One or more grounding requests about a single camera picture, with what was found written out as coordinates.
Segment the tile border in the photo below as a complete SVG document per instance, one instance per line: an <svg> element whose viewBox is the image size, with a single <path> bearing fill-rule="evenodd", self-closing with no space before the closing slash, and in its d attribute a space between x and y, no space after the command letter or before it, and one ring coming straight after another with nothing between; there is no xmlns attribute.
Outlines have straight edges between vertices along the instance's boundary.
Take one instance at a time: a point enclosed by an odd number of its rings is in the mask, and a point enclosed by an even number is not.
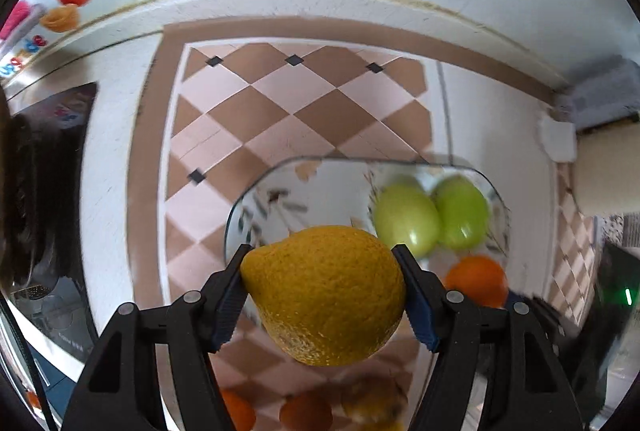
<svg viewBox="0 0 640 431"><path fill-rule="evenodd" d="M549 103L553 90L473 50L399 28L334 18L219 18L168 24L143 86L127 182L127 247L140 308L164 304L158 264L158 186L165 119L184 45L242 38L313 39L405 52L477 72Z"/></svg>

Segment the pink object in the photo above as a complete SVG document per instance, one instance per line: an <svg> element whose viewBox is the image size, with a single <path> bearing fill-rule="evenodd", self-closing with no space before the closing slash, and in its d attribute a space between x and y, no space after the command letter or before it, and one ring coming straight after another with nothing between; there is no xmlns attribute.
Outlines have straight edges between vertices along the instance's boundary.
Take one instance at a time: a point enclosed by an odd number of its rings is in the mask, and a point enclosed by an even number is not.
<svg viewBox="0 0 640 431"><path fill-rule="evenodd" d="M4 22L2 30L0 30L0 39L7 39L14 29L20 25L31 12L31 5L24 0L15 4L14 10L11 11L9 17Z"/></svg>

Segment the brown tile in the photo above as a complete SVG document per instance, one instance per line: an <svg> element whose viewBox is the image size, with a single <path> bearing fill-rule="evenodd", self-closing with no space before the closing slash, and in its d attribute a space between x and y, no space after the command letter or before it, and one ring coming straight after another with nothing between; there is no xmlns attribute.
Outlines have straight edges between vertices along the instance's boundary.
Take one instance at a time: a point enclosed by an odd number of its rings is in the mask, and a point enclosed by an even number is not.
<svg viewBox="0 0 640 431"><path fill-rule="evenodd" d="M166 179L166 197L171 198L189 183L189 173L182 162L174 155L169 155L169 169Z"/></svg>
<svg viewBox="0 0 640 431"><path fill-rule="evenodd" d="M249 339L240 339L235 343L227 344L220 348L216 356L247 377L258 375L265 369L282 362L279 356L254 344Z"/></svg>
<svg viewBox="0 0 640 431"><path fill-rule="evenodd" d="M207 66L207 60L209 58L202 52L198 52L196 49L191 48L189 55L187 56L187 64L184 66L184 73L182 74L182 80L186 81L195 72L202 70Z"/></svg>
<svg viewBox="0 0 640 431"><path fill-rule="evenodd" d="M273 404L281 398L275 391L271 391L264 385L251 380L235 385L233 391L244 398L255 409Z"/></svg>
<svg viewBox="0 0 640 431"><path fill-rule="evenodd" d="M340 90L329 92L305 106L296 113L296 117L334 146L339 146L376 122Z"/></svg>
<svg viewBox="0 0 640 431"><path fill-rule="evenodd" d="M391 77L413 97L417 97L427 91L427 82L424 79L424 68L420 61L399 57L385 65L385 74Z"/></svg>
<svg viewBox="0 0 640 431"><path fill-rule="evenodd" d="M575 281L578 282L578 286L582 285L582 283L584 282L585 278L587 278L588 275L589 275L589 272L587 271L587 268L584 265L582 265L582 267L580 267L580 272L578 272L578 276L576 276L575 278Z"/></svg>
<svg viewBox="0 0 640 431"><path fill-rule="evenodd" d="M225 226L221 225L200 242L206 249L220 259L225 257Z"/></svg>
<svg viewBox="0 0 640 431"><path fill-rule="evenodd" d="M286 58L269 43L249 43L230 53L221 64L251 85L286 65Z"/></svg>
<svg viewBox="0 0 640 431"><path fill-rule="evenodd" d="M569 275L566 277L566 280L564 280L564 283L562 283L562 285L560 286L560 290L562 291L562 294L565 297L567 296L567 294L571 292L571 288L572 286L574 286L575 283L576 281L575 281L574 273L570 271Z"/></svg>
<svg viewBox="0 0 640 431"><path fill-rule="evenodd" d="M396 339L389 341L377 356L402 366L413 361L419 350L420 343L416 339Z"/></svg>
<svg viewBox="0 0 640 431"><path fill-rule="evenodd" d="M574 218L571 220L571 230L575 234L578 234L578 228L582 225L582 217L579 212L574 213Z"/></svg>
<svg viewBox="0 0 640 431"><path fill-rule="evenodd" d="M175 110L174 130L172 135L179 134L184 130L191 122L195 121L202 114L184 97L178 97L178 106Z"/></svg>
<svg viewBox="0 0 640 431"><path fill-rule="evenodd" d="M178 254L186 251L194 241L178 229L171 220L166 220L166 260L171 261Z"/></svg>
<svg viewBox="0 0 640 431"><path fill-rule="evenodd" d="M418 152L431 143L431 114L418 101L411 101L382 122Z"/></svg>
<svg viewBox="0 0 640 431"><path fill-rule="evenodd" d="M230 202L235 202L268 169L260 158L242 147L207 171L207 181Z"/></svg>
<svg viewBox="0 0 640 431"><path fill-rule="evenodd" d="M564 298L564 295L562 294L562 292L560 292L558 283L556 283L556 281L552 281L551 286L549 287L549 294L548 296L546 296L546 300L549 303L552 303L556 299L563 299L563 298Z"/></svg>
<svg viewBox="0 0 640 431"><path fill-rule="evenodd" d="M302 64L335 87L368 72L368 63L363 58L339 46L323 46L307 54Z"/></svg>
<svg viewBox="0 0 640 431"><path fill-rule="evenodd" d="M271 417L257 413L255 415L255 424L252 431L275 431L281 429L282 424Z"/></svg>
<svg viewBox="0 0 640 431"><path fill-rule="evenodd" d="M327 153L324 156L331 157L331 158L346 158L344 156L344 153L342 151L338 150L337 148L334 148L333 150L331 150L329 153Z"/></svg>
<svg viewBox="0 0 640 431"><path fill-rule="evenodd" d="M248 142L288 113L249 86L210 110L209 115L242 142Z"/></svg>

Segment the orange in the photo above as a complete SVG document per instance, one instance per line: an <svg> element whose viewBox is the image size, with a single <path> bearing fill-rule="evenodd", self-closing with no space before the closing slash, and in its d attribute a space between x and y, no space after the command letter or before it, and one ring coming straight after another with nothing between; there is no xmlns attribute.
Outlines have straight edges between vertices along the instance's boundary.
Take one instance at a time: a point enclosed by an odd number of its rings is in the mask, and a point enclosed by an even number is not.
<svg viewBox="0 0 640 431"><path fill-rule="evenodd" d="M490 257L472 255L462 258L444 279L447 290L459 290L478 305L502 308L507 301L507 276Z"/></svg>
<svg viewBox="0 0 640 431"><path fill-rule="evenodd" d="M244 398L228 389L221 389L226 410L234 423L236 431L251 431L255 425L255 411Z"/></svg>
<svg viewBox="0 0 640 431"><path fill-rule="evenodd" d="M280 423L290 431L329 431L334 423L331 405L313 392L289 398L280 408Z"/></svg>

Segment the fruit bowl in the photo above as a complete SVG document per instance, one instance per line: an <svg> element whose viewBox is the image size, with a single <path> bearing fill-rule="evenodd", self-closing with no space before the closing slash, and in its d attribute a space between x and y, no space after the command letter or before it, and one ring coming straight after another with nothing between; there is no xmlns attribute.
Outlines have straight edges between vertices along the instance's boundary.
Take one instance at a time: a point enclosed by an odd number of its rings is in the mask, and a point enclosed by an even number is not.
<svg viewBox="0 0 640 431"><path fill-rule="evenodd" d="M451 176L464 176L484 195L489 225L482 243L454 252L436 247L416 256L420 266L440 278L460 255L485 254L506 267L509 215L500 195L477 170L460 166L386 160L293 158L260 177L231 209L225 231L225 261L242 243L260 247L315 225L350 225L376 234L372 214L376 198L386 186L412 183L430 193ZM257 310L248 301L245 312L256 323Z"/></svg>

